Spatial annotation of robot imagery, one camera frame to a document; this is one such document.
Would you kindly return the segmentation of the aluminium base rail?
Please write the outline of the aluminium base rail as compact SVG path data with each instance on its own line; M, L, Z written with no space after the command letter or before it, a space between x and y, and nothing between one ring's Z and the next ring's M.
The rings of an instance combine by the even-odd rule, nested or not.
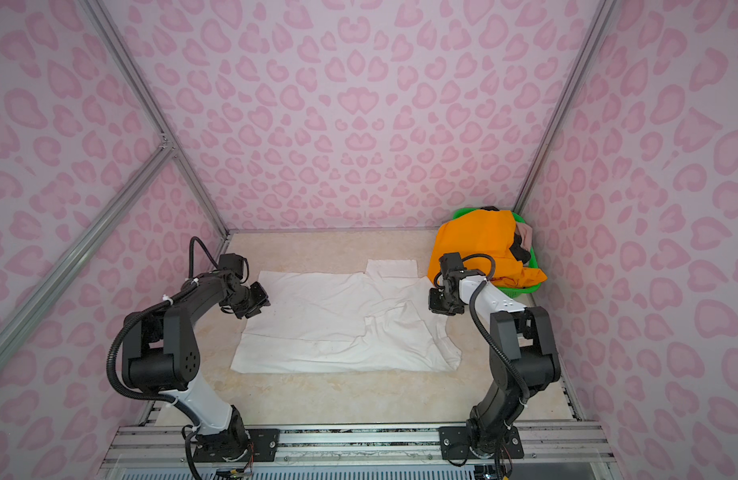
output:
M322 424L249 426L278 429L278 449L272 462L254 462L254 472L263 467L455 467L441 457L439 427L464 423ZM596 422L550 420L517 422L524 448L523 459L501 459L507 467L522 464L614 463L612 447ZM186 468L183 427L122 427L106 453L101 470ZM467 460L465 467L493 465L494 460Z

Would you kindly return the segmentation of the black garment in basket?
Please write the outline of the black garment in basket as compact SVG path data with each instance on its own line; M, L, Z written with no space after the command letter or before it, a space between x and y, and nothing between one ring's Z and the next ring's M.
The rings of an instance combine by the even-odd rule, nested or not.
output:
M509 252L516 261L527 264L531 260L531 252L522 246L523 238L518 232L513 235L513 242L509 247Z

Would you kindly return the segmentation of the green laundry basket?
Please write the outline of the green laundry basket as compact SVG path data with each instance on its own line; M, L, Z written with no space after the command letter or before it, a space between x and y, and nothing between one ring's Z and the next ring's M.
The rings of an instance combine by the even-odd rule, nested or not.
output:
M520 215L516 213L512 213L512 215L514 217L515 222L519 221L519 222L525 223L525 221ZM535 270L539 269L533 248L531 249L530 252L531 252L531 260L527 264L523 264L524 266L523 275L526 280L532 280L533 284L532 285L529 285L529 284L499 285L499 288L511 298L515 298L521 294L533 293L546 280L546 277L540 278L540 277L537 277L536 275L533 275L532 277L529 276L528 271L530 269L535 269Z

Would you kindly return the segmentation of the white t-shirt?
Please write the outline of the white t-shirt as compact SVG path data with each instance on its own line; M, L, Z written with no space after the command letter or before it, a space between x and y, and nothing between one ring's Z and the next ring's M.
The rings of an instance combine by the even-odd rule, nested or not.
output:
M460 365L414 260L370 260L352 274L263 271L258 281L270 303L247 322L231 362L237 373L446 373Z

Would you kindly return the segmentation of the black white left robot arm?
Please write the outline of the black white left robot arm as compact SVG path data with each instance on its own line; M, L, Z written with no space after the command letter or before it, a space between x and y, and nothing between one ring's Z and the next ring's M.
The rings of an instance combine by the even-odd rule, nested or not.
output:
M223 254L212 271L186 280L175 295L129 314L110 347L106 374L111 386L126 398L163 402L187 417L189 454L199 451L213 460L251 454L238 409L222 400L201 373L195 333L198 321L216 306L249 319L270 304L264 287L248 278L246 258Z

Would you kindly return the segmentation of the orange garment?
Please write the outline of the orange garment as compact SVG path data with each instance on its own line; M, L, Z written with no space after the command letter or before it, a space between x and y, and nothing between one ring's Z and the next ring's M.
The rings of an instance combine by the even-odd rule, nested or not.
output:
M532 285L533 281L526 280L523 275L523 264L509 252L515 228L512 212L505 210L476 209L446 222L435 237L428 279L434 280L440 273L440 257L447 253L458 253L467 268L491 273L491 281L497 287ZM528 273L530 277L536 275L547 280L547 275L540 268L530 269Z

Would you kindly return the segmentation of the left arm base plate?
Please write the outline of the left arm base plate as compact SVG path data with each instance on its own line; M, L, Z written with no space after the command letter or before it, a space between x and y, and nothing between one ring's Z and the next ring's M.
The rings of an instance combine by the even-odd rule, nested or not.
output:
M199 463L272 462L278 449L278 429L225 430L196 436L193 459Z

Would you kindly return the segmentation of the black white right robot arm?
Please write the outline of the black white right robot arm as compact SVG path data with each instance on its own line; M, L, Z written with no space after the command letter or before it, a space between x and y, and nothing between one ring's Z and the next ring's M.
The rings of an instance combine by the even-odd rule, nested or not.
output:
M442 456L452 463L470 457L497 459L500 454L520 458L515 423L529 400L561 376L549 313L497 288L490 281L496 261L487 254L445 253L439 265L429 291L429 310L470 316L489 347L492 376L487 394L466 421L463 442L443 437Z

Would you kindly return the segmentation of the pink beige garment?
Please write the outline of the pink beige garment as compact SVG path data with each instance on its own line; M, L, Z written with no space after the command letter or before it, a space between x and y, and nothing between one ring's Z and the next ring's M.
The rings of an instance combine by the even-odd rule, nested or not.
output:
M521 249L530 252L532 249L533 230L532 227L523 222L516 222L515 234L519 237Z

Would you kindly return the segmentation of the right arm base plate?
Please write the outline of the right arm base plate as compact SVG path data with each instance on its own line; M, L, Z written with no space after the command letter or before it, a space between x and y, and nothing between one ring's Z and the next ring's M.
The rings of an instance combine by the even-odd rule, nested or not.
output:
M466 425L439 427L439 446L441 457L455 463L468 460L491 460L494 458L495 446L488 444L476 447L476 440L471 428ZM525 456L520 433L516 427L510 429L501 446L503 459L517 460Z

